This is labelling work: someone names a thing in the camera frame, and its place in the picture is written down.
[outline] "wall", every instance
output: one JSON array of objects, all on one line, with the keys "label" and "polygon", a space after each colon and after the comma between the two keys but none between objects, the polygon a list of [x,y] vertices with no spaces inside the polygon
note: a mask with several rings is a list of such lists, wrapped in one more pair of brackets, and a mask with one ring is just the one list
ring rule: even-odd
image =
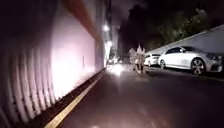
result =
[{"label": "wall", "polygon": [[80,23],[95,38],[96,68],[103,66],[104,43],[102,39],[102,23],[104,21],[103,0],[63,0],[66,7],[75,15]]},{"label": "wall", "polygon": [[167,49],[177,46],[193,46],[206,52],[224,54],[224,25],[204,31],[192,37],[162,46],[158,49],[147,52],[162,54]]},{"label": "wall", "polygon": [[102,68],[95,38],[61,1],[1,1],[0,16],[0,109],[8,124],[28,122]]}]

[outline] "white car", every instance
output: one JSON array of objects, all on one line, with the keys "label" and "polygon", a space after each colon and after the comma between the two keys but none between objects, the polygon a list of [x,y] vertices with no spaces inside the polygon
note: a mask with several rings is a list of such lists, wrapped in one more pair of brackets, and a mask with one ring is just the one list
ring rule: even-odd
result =
[{"label": "white car", "polygon": [[159,54],[148,54],[145,56],[144,65],[152,66],[158,65]]},{"label": "white car", "polygon": [[194,74],[221,72],[222,56],[205,53],[190,46],[175,47],[167,50],[158,60],[161,68],[172,67],[192,70]]}]

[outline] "car wheel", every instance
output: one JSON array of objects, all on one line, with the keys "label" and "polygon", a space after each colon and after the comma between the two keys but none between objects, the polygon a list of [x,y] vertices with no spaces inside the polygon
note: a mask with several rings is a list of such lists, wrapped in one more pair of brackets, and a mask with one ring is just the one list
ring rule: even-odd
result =
[{"label": "car wheel", "polygon": [[150,61],[148,62],[148,66],[149,66],[149,67],[151,66],[151,63],[150,63]]},{"label": "car wheel", "polygon": [[200,58],[195,58],[191,62],[191,70],[196,75],[201,75],[205,72],[205,63]]},{"label": "car wheel", "polygon": [[164,60],[161,60],[161,61],[160,61],[160,67],[161,67],[162,69],[164,69],[164,68],[166,67],[166,63],[165,63]]}]

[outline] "road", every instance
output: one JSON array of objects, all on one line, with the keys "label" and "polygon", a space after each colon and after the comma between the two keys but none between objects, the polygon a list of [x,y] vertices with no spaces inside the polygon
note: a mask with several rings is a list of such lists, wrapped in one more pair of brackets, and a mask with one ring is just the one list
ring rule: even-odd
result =
[{"label": "road", "polygon": [[62,128],[224,128],[224,82],[172,71],[105,73]]}]

